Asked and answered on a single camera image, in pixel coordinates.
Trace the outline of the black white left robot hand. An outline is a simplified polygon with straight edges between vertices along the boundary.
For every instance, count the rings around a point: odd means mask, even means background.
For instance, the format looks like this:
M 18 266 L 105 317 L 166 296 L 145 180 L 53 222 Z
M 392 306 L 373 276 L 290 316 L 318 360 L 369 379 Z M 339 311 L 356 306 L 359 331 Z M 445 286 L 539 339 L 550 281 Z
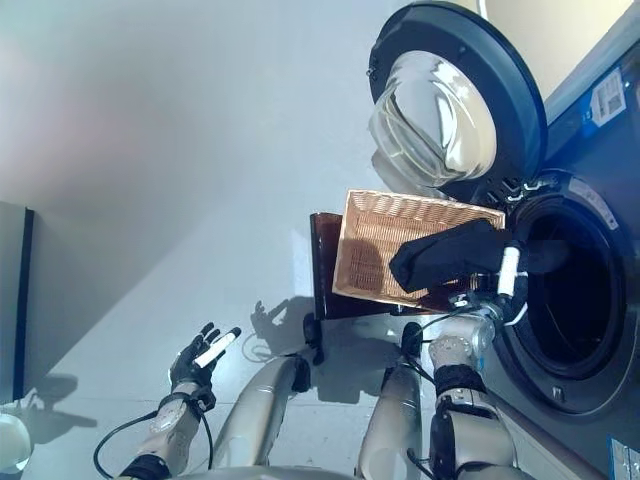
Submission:
M 171 365 L 171 392 L 186 384 L 210 388 L 214 369 L 241 333 L 240 327 L 233 327 L 222 333 L 213 322 L 205 324 Z

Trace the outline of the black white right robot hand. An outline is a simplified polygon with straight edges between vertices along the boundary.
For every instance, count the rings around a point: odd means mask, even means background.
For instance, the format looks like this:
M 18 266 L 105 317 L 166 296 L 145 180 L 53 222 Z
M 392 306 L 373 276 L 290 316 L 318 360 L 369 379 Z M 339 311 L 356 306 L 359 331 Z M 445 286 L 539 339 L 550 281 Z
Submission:
M 524 246 L 508 244 L 499 258 L 498 270 L 478 275 L 478 280 L 476 294 L 480 299 L 520 308 L 526 302 L 529 284 Z

